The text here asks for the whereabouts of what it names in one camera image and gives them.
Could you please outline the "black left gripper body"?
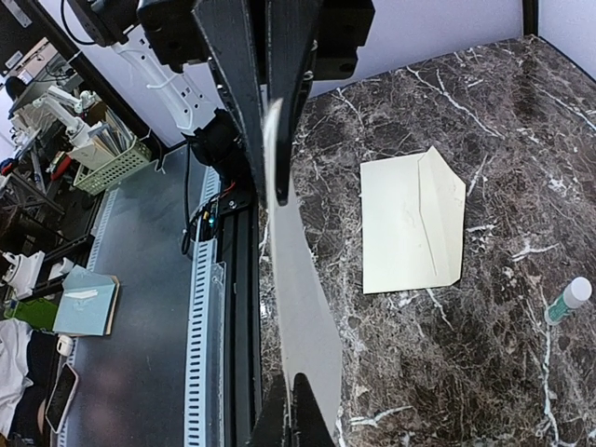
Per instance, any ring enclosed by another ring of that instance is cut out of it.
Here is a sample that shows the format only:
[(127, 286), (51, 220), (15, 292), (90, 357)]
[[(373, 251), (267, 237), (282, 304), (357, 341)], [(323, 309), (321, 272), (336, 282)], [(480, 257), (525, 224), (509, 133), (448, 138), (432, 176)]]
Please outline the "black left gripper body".
[[(137, 17), (160, 63), (181, 72), (196, 62), (209, 63), (207, 46), (196, 25), (198, 1), (141, 1)], [(259, 85), (267, 85), (267, 1), (246, 1), (251, 12)], [(375, 9), (370, 1), (320, 1), (322, 9), (303, 85), (348, 79), (358, 64), (357, 51), (367, 41)]]

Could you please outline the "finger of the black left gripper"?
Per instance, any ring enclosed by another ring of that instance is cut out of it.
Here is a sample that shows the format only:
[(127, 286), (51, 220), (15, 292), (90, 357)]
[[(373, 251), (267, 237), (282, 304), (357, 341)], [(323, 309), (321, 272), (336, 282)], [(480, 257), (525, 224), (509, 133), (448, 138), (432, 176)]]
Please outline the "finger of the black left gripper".
[(288, 203), (293, 133), (300, 90), (315, 41), (320, 1), (267, 1), (266, 68), (269, 100), (280, 104), (275, 139), (274, 192)]
[(263, 103), (249, 3), (198, 1), (193, 14), (220, 98), (241, 137), (252, 185), (265, 204)]

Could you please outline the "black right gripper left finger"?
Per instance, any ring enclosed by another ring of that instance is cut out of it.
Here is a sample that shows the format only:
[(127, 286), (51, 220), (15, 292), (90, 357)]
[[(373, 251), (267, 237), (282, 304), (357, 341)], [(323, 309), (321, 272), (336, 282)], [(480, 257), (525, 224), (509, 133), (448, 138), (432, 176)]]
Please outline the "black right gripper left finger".
[(292, 393), (286, 377), (277, 374), (264, 397), (263, 406), (251, 433), (250, 446), (286, 446), (291, 426)]

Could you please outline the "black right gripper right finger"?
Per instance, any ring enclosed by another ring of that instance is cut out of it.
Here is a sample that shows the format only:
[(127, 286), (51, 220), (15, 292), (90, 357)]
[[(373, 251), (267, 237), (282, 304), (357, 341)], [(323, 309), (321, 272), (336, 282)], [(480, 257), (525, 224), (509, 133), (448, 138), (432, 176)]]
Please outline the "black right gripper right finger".
[(291, 395), (290, 446), (333, 447), (332, 436), (304, 373), (295, 375)]

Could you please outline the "beige letter paper sheet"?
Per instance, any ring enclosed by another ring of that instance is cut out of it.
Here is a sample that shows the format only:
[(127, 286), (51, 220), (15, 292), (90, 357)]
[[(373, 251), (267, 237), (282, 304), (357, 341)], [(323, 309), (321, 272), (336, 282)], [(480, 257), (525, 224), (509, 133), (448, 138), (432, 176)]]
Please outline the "beige letter paper sheet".
[(282, 371), (290, 390), (308, 380), (329, 435), (341, 401), (342, 343), (305, 238), (293, 183), (287, 203), (277, 198), (277, 138), (283, 100), (264, 116), (264, 166), (270, 251), (275, 283)]

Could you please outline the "cream paper envelope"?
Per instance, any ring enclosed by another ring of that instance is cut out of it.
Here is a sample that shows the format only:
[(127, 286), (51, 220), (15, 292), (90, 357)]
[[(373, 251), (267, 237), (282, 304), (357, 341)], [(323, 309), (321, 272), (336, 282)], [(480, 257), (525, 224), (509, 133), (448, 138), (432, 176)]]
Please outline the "cream paper envelope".
[(451, 286), (462, 275), (466, 185), (440, 152), (362, 163), (365, 294)]

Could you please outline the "green white glue stick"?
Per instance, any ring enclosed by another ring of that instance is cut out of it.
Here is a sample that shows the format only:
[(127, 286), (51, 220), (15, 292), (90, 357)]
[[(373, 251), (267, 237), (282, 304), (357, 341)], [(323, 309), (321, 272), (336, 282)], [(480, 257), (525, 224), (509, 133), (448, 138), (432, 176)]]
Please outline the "green white glue stick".
[(561, 323), (573, 311), (586, 304), (592, 295), (592, 285), (587, 278), (574, 278), (563, 292), (545, 310), (544, 318), (548, 325)]

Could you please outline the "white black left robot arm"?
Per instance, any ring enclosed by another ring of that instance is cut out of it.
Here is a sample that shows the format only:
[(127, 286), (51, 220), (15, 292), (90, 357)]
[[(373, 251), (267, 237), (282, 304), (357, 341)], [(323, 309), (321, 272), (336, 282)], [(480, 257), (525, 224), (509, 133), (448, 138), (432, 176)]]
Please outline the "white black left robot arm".
[(196, 157), (284, 206), (313, 84), (345, 80), (370, 1), (73, 1), (92, 42), (132, 65)]

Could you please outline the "green plastic basket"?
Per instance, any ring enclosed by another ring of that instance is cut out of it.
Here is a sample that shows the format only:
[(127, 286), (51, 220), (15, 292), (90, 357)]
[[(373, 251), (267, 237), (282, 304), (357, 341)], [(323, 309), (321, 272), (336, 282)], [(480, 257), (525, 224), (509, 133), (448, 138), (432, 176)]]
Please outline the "green plastic basket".
[(95, 170), (79, 166), (73, 187), (91, 196), (105, 191), (148, 165), (152, 158), (150, 149), (138, 139), (130, 148)]

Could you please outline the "smartphone in pink case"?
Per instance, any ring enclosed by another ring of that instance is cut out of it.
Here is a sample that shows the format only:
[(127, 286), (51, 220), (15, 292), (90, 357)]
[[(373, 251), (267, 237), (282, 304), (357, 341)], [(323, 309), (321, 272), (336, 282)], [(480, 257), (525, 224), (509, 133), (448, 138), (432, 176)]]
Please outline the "smartphone in pink case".
[(45, 410), (47, 425), (55, 434), (61, 431), (65, 423), (78, 383), (79, 377), (77, 372), (72, 366), (64, 363), (47, 401)]

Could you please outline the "light blue notebook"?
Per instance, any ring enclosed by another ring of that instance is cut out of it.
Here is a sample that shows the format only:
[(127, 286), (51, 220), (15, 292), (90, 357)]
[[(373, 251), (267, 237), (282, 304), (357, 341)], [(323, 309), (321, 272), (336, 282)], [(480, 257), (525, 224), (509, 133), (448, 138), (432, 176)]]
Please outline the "light blue notebook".
[(69, 336), (108, 336), (112, 332), (120, 283), (76, 265), (62, 282), (63, 293), (52, 330)]

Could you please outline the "white earbuds case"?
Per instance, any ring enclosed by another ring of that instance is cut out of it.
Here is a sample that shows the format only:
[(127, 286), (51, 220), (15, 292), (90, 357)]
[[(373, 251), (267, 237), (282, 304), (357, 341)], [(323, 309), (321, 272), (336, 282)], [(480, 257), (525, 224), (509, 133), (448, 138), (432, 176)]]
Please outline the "white earbuds case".
[(75, 348), (75, 339), (66, 335), (61, 334), (58, 337), (56, 349), (57, 352), (65, 358), (68, 358), (74, 351)]

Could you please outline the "white cloth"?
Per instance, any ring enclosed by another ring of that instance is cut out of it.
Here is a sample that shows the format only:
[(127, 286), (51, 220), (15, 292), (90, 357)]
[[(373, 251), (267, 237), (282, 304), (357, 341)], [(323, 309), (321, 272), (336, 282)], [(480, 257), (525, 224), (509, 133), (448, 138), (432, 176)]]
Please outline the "white cloth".
[(1, 434), (7, 438), (17, 406), (25, 389), (33, 384), (27, 377), (27, 348), (33, 329), (21, 320), (1, 321)]

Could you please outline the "black front rail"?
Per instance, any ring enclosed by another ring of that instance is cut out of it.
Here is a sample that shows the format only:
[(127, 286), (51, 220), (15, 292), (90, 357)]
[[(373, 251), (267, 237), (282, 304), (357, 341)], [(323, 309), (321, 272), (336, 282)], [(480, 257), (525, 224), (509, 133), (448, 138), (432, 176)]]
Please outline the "black front rail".
[(225, 266), (223, 444), (246, 446), (262, 407), (259, 216), (250, 205), (223, 217), (218, 260)]

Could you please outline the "black right frame post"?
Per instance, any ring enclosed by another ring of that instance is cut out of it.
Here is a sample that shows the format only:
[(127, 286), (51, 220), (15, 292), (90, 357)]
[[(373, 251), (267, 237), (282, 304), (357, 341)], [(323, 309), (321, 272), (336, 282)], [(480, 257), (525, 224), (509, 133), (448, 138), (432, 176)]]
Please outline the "black right frame post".
[(522, 0), (521, 6), (523, 34), (539, 36), (539, 1)]

